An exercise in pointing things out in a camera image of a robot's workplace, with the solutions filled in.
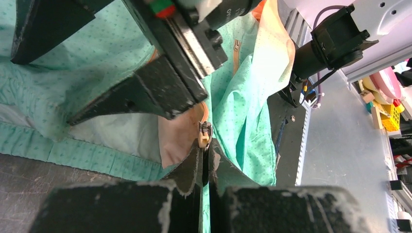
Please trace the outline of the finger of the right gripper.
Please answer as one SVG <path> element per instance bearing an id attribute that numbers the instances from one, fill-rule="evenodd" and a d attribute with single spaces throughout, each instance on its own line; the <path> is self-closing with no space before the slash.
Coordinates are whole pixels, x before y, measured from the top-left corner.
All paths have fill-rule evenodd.
<path id="1" fill-rule="evenodd" d="M 26 65 L 95 19 L 112 0 L 17 0 L 11 62 Z"/>
<path id="2" fill-rule="evenodd" d="M 162 55 L 96 97 L 67 123 L 75 126 L 94 117 L 129 113 L 175 119 L 208 97 L 197 77 L 187 76 L 188 72 L 187 64 L 175 68 Z"/>

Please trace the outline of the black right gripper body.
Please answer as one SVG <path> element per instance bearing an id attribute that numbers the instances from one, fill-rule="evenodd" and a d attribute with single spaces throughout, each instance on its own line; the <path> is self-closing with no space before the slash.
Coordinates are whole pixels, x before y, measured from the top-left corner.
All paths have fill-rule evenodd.
<path id="1" fill-rule="evenodd" d="M 206 16 L 176 0 L 124 2 L 160 57 L 140 68 L 138 79 L 162 111 L 186 111 L 207 98 L 201 80 L 226 61 L 219 28 L 251 12 L 255 0 L 224 0 Z"/>

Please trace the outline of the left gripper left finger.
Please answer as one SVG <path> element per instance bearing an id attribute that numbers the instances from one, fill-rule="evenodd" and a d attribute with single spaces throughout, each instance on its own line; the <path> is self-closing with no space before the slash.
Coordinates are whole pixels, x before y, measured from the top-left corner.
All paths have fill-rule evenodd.
<path id="1" fill-rule="evenodd" d="M 165 177 L 149 182 L 72 183 L 55 188 L 32 233 L 200 233 L 203 154 L 194 142 Z"/>

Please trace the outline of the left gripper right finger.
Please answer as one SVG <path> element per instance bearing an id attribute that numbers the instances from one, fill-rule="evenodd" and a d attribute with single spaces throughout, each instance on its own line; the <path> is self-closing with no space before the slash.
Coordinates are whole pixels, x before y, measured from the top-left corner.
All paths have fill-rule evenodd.
<path id="1" fill-rule="evenodd" d="M 213 233 L 368 233 L 359 204 L 337 186 L 261 186 L 213 139 L 208 147 Z"/>

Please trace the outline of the jacket zipper slider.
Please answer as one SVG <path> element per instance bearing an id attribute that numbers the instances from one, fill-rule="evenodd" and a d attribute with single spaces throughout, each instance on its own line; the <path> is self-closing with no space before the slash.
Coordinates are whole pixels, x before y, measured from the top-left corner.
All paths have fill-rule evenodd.
<path id="1" fill-rule="evenodd" d="M 198 122 L 199 134 L 198 134 L 198 145 L 204 150 L 208 149 L 210 142 L 212 140 L 213 128 L 212 124 L 208 121 Z"/>

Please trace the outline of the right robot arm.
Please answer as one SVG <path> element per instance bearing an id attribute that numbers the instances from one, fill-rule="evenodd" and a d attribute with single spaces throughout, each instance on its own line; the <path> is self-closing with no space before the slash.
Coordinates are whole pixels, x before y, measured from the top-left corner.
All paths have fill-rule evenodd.
<path id="1" fill-rule="evenodd" d="M 18 0 L 11 62 L 26 65 L 91 22 L 107 0 Z M 251 12 L 256 0 L 205 0 L 187 7 L 177 0 L 126 0 L 124 5 L 160 56 L 114 85 L 68 119 L 72 126 L 97 116 L 149 113 L 166 119 L 207 98 L 201 79 L 227 60 L 218 29 Z M 333 74 L 363 57 L 394 25 L 412 13 L 409 0 L 357 0 L 315 26 L 312 40 L 295 54 L 280 90 L 295 106 L 299 83 L 328 69 Z"/>

